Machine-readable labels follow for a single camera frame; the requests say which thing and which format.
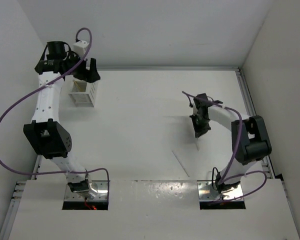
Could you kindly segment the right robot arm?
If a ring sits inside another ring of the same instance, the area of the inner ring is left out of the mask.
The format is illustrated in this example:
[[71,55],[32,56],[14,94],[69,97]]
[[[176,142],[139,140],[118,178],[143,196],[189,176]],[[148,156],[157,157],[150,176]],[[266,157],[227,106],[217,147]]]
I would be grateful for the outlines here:
[[188,95],[192,108],[194,136],[199,139],[216,122],[231,133],[232,155],[226,167],[219,171],[212,181],[212,188],[219,194],[237,187],[241,178],[250,175],[248,170],[272,153],[272,145],[264,119],[259,115],[245,115],[225,106],[219,100],[209,100],[205,93]]

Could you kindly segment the thin clear silver stick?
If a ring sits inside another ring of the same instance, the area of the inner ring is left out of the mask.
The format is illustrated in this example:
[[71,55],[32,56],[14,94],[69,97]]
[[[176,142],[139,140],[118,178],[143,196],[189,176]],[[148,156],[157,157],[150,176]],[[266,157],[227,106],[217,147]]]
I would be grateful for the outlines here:
[[199,152],[200,151],[200,144],[199,144],[199,139],[198,138],[195,138],[195,146],[196,146],[197,151]]

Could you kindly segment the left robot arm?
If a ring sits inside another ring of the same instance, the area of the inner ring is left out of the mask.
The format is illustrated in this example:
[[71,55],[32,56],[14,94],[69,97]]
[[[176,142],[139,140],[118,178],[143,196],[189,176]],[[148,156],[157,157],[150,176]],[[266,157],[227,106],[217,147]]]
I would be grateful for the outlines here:
[[70,133],[60,124],[60,95],[66,76],[75,64],[79,66],[71,72],[79,80],[93,82],[100,76],[96,60],[91,60],[91,69],[86,67],[84,54],[89,43],[76,40],[73,47],[65,49],[63,41],[50,41],[35,67],[39,86],[34,115],[29,124],[23,126],[23,133],[34,151],[50,160],[64,172],[71,192],[84,198],[92,199],[98,194],[98,186],[92,182],[88,171],[76,161],[72,153]]

